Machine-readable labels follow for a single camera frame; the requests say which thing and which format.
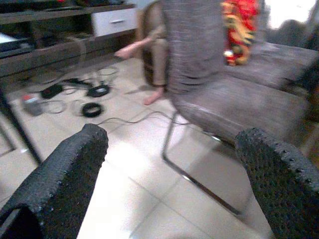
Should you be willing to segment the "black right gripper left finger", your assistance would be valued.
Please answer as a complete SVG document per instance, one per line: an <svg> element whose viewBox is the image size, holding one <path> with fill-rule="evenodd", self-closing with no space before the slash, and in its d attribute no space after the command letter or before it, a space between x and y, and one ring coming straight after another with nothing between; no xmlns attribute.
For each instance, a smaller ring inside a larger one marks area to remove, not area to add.
<svg viewBox="0 0 319 239"><path fill-rule="evenodd" d="M108 149L108 135L85 124L60 142L0 210L2 239L75 239Z"/></svg>

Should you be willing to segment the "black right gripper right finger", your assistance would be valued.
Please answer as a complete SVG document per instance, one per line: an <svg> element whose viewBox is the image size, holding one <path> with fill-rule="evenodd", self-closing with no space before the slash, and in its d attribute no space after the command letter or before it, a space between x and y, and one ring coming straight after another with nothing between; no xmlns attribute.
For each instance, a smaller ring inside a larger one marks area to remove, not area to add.
<svg viewBox="0 0 319 239"><path fill-rule="evenodd" d="M259 128L239 132L235 149L275 238L317 239L317 167L292 144Z"/></svg>

